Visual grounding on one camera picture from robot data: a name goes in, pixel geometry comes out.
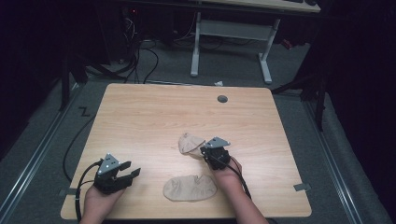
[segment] beige sock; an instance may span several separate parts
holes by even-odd
[[[203,157],[200,147],[204,145],[205,139],[194,136],[190,133],[184,133],[178,140],[178,150],[181,154],[189,153],[191,155]]]
[[[163,187],[163,195],[177,202],[193,202],[208,199],[218,188],[208,175],[178,176],[168,180]]]

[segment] metal track on floor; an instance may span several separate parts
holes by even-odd
[[[36,171],[40,167],[41,162],[44,160],[44,157],[47,155],[47,152],[50,148],[50,143],[53,136],[58,131],[62,121],[64,120],[65,115],[70,109],[71,104],[73,104],[74,100],[77,98],[79,93],[81,92],[82,87],[78,84],[75,84],[71,90],[71,98],[67,107],[58,112],[54,121],[51,123],[46,133],[44,134],[43,139],[35,150],[32,158],[27,163],[26,167],[22,171],[18,180],[16,181],[14,187],[8,194],[7,198],[3,201],[0,207],[0,223],[7,223],[9,218],[11,217],[13,211],[15,210],[18,202],[20,201],[23,193],[26,191],[33,177],[35,176]]]
[[[335,162],[332,152],[330,151],[330,147],[326,142],[326,138],[324,137],[323,132],[321,132],[318,129],[318,126],[315,123],[315,109],[314,109],[314,107],[312,106],[312,104],[310,102],[303,102],[303,107],[305,109],[305,112],[310,117],[312,126],[314,126],[314,128],[316,130],[318,140],[319,140],[321,147],[323,149],[322,152],[323,152],[323,155],[325,158],[326,165],[329,169],[330,176],[332,177],[332,181],[334,183],[335,189],[338,192],[338,196],[340,197],[341,203],[344,206],[346,215],[349,218],[349,222],[353,223],[353,224],[363,223],[361,221],[361,215],[359,214],[359,211],[352,199],[349,188],[348,188],[343,176],[341,175],[341,172],[338,169],[337,163]]]

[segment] light wood surface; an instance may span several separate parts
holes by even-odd
[[[227,103],[218,96],[228,97]],[[233,217],[223,193],[200,202],[171,202],[163,185],[183,175],[211,175],[203,160],[181,155],[185,133],[231,143],[225,149],[243,165],[252,199],[267,217],[307,217],[311,207],[301,184],[272,93],[265,88],[110,84],[74,175],[76,188],[84,170],[107,152],[132,166],[140,176],[121,197],[109,218]],[[92,169],[85,180],[92,180]],[[81,198],[90,186],[82,188]],[[61,215],[75,219],[74,196],[67,196]]]
[[[306,2],[295,3],[284,0],[202,0],[202,2],[240,5],[245,7],[264,7],[299,12],[320,12],[318,5],[309,6]]]

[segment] person's left hand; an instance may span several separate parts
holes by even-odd
[[[121,189],[107,195],[91,186],[85,194],[84,213],[80,223],[102,223],[124,191]]]

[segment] person's right arm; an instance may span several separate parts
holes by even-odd
[[[233,158],[229,165],[236,171],[242,172],[242,166]],[[236,173],[226,167],[224,170],[212,170],[218,186],[226,194],[235,212],[238,224],[267,224],[268,221],[262,215],[253,201],[246,195],[242,183]]]

